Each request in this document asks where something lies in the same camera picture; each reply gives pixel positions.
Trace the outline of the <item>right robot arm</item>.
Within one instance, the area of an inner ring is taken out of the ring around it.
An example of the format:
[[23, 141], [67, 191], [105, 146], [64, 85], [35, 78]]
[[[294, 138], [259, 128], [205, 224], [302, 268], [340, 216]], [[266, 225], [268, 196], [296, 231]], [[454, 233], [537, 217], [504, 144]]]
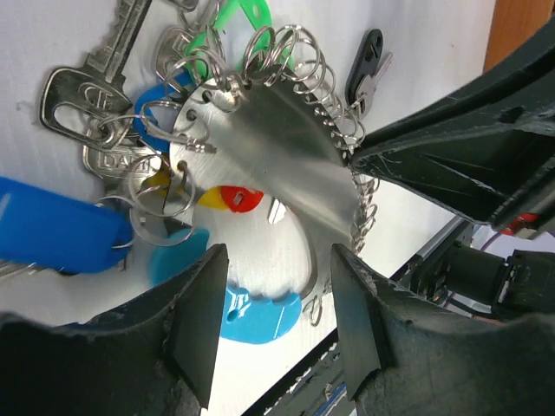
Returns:
[[[535, 237], [554, 226], [554, 61], [500, 64], [417, 114], [369, 134], [351, 165], [501, 235]], [[507, 258], [450, 247], [442, 268], [414, 277], [513, 318], [554, 310], [554, 257]]]

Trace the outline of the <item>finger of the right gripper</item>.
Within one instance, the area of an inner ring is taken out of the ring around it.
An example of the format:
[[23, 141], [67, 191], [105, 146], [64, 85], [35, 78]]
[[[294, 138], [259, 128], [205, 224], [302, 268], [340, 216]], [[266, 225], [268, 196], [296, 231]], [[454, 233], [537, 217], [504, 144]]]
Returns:
[[356, 153], [353, 169], [478, 224], [554, 219], [554, 73], [493, 104]]

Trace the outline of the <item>black key tag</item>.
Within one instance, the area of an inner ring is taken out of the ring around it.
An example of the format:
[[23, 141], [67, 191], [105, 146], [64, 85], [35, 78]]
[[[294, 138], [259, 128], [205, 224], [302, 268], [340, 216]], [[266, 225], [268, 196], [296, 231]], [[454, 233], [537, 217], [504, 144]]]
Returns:
[[380, 29], [368, 30], [360, 42], [345, 84], [345, 100], [352, 105], [356, 89], [366, 76], [375, 75], [382, 57], [383, 34]]

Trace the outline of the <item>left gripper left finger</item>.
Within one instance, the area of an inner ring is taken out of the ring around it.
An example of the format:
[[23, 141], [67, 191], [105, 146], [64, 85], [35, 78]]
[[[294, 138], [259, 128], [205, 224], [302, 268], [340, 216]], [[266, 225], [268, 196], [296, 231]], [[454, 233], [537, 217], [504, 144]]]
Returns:
[[228, 252], [216, 244], [153, 289], [88, 321], [99, 347], [89, 410], [200, 410], [210, 400]]

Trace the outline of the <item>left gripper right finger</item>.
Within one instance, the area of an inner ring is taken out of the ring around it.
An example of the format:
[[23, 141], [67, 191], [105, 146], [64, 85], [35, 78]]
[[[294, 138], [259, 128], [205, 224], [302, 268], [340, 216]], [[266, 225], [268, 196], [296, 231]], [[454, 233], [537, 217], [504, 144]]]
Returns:
[[333, 244], [330, 272], [337, 333], [348, 397], [357, 400], [370, 380], [399, 366], [400, 341], [387, 324], [417, 323], [434, 305], [371, 269], [344, 244]]

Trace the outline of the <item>silver key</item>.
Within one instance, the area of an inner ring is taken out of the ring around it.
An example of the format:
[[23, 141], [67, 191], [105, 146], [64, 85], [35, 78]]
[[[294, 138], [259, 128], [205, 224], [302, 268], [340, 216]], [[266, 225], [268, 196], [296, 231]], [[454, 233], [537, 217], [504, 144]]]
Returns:
[[393, 56], [394, 54], [392, 52], [388, 52], [380, 60], [376, 73], [374, 75], [366, 75], [357, 87], [355, 95], [356, 100], [354, 105], [360, 119], [363, 119], [365, 116], [367, 116], [370, 109], [372, 108], [377, 85], [383, 75], [387, 72], [390, 63], [393, 60]]

